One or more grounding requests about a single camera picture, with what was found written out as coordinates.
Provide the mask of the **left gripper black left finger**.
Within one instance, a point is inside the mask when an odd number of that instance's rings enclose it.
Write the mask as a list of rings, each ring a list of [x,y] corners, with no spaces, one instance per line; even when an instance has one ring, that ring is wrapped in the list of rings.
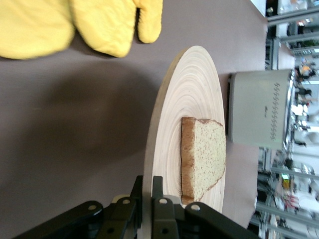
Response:
[[[128,196],[118,196],[107,207],[97,201],[82,203],[17,239],[134,239],[142,223],[143,176],[136,177]]]

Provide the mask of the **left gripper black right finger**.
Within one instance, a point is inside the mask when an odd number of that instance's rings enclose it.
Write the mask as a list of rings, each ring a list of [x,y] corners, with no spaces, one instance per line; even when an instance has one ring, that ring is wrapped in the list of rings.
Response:
[[[257,239],[258,236],[202,202],[186,207],[163,194],[163,178],[153,178],[153,239]]]

